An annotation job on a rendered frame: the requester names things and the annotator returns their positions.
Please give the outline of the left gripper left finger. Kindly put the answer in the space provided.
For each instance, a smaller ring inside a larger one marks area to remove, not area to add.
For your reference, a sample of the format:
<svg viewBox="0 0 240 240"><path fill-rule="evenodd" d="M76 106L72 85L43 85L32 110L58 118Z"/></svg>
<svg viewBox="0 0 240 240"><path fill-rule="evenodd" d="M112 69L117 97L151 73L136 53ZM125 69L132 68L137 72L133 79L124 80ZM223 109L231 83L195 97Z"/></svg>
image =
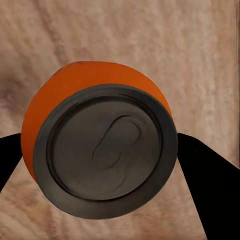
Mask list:
<svg viewBox="0 0 240 240"><path fill-rule="evenodd" d="M0 192L22 157L21 133L0 138Z"/></svg>

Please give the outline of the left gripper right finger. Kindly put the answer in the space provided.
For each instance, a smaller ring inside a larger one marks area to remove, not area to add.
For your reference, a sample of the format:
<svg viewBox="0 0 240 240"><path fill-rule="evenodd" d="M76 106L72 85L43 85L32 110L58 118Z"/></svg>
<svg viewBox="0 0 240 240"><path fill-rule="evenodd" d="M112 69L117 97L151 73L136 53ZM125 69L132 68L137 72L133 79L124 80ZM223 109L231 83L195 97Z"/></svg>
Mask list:
<svg viewBox="0 0 240 240"><path fill-rule="evenodd" d="M178 133L177 157L207 240L240 240L240 168Z"/></svg>

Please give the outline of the can of soda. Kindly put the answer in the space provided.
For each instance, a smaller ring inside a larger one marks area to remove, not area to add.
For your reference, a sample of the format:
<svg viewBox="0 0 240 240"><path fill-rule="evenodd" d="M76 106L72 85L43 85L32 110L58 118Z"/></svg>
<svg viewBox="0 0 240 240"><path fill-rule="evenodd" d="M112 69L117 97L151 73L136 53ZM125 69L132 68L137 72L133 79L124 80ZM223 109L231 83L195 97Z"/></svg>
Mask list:
<svg viewBox="0 0 240 240"><path fill-rule="evenodd" d="M30 175L49 201L89 220L151 201L178 158L178 133L159 87L108 61L61 67L32 99L21 127Z"/></svg>

